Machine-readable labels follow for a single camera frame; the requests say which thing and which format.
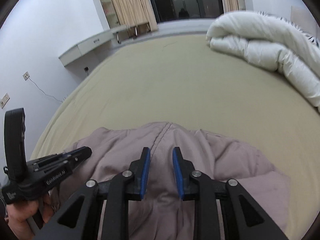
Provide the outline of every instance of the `fitted sheet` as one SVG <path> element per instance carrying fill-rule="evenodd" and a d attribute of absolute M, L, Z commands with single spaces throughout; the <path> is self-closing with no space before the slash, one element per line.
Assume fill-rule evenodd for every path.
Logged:
<path fill-rule="evenodd" d="M 33 159 L 99 127 L 175 122 L 245 141 L 291 178 L 286 235 L 301 239 L 320 209 L 320 116 L 280 75 L 213 52 L 205 35 L 153 39 L 104 60 L 61 104 Z"/>

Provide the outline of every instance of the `zebra print fabric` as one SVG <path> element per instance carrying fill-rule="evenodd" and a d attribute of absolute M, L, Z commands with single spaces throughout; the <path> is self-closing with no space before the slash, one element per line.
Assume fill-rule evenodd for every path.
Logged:
<path fill-rule="evenodd" d="M 295 27 L 298 31 L 300 31 L 301 33 L 303 33 L 307 38 L 308 40 L 315 46 L 317 46 L 319 49 L 320 49 L 320 41 L 312 36 L 310 33 L 308 33 L 307 31 L 305 31 L 304 29 L 302 29 L 300 26 L 296 25 L 294 22 L 291 22 L 291 21 L 288 21 L 286 18 L 284 17 L 279 17 L 277 15 L 274 15 L 274 14 L 271 14 L 271 13 L 267 13 L 267 12 L 258 12 L 258 14 L 261 14 L 263 16 L 267 16 L 267 17 L 272 17 L 272 18 L 275 18 L 275 19 L 279 19 L 281 21 L 284 21 L 286 22 L 287 24 L 290 24 L 292 25 L 293 27 Z"/>

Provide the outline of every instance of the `wall outlet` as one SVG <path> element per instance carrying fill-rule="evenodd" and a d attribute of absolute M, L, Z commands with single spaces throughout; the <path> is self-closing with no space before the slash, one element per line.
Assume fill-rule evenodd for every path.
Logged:
<path fill-rule="evenodd" d="M 8 93 L 6 93 L 4 95 L 4 97 L 0 100 L 0 107 L 3 108 L 9 99 L 10 99 L 10 97 L 9 97 Z"/>
<path fill-rule="evenodd" d="M 30 77 L 28 71 L 23 74 L 24 80 L 27 80 Z"/>

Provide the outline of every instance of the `beige bed sheet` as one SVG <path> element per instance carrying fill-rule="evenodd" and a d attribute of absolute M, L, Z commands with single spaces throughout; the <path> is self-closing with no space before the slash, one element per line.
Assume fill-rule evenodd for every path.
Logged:
<path fill-rule="evenodd" d="M 260 149 L 291 178 L 290 240 L 320 209 L 320 115 L 283 78 L 213 52 L 204 35 L 128 45 L 102 62 L 57 110 L 32 158 L 59 153 L 98 127 L 169 121 Z"/>

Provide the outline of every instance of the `blue gripper pad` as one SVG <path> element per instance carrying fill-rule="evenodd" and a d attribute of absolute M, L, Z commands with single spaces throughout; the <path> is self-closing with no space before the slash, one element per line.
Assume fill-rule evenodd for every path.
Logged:
<path fill-rule="evenodd" d="M 148 175 L 149 175 L 149 167 L 150 167 L 150 149 L 148 148 L 148 153 L 143 165 L 143 171 L 141 176 L 141 190 L 140 190 L 140 197 L 143 199 L 146 190 L 147 190 L 147 182 L 148 182 Z"/>
<path fill-rule="evenodd" d="M 176 153 L 175 148 L 172 151 L 172 163 L 173 163 L 174 176 L 176 178 L 178 194 L 179 194 L 180 199 L 183 199 L 183 197 L 184 197 L 183 179 L 182 179 L 182 173 L 181 173 L 181 169 L 180 169 L 180 165 L 178 162 L 177 153 Z"/>

